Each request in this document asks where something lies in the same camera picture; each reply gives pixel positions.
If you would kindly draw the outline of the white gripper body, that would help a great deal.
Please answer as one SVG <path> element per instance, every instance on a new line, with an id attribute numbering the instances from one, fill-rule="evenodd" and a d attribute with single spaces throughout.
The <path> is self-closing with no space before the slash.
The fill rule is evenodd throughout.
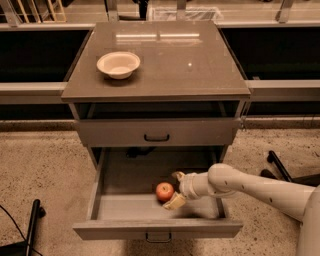
<path id="1" fill-rule="evenodd" d="M 208 188 L 207 173 L 189 173 L 180 179 L 180 192 L 188 200 L 197 200 L 208 196 Z"/>

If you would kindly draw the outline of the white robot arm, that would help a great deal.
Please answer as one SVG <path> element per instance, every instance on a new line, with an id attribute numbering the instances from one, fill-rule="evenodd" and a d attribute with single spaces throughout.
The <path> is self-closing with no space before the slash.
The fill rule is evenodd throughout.
<path id="1" fill-rule="evenodd" d="M 320 186 L 250 175 L 223 163 L 212 165 L 207 172 L 177 171 L 173 176 L 179 181 L 179 192 L 163 205 L 165 209 L 175 210 L 204 196 L 218 198 L 242 192 L 300 222 L 296 256 L 319 256 Z"/>

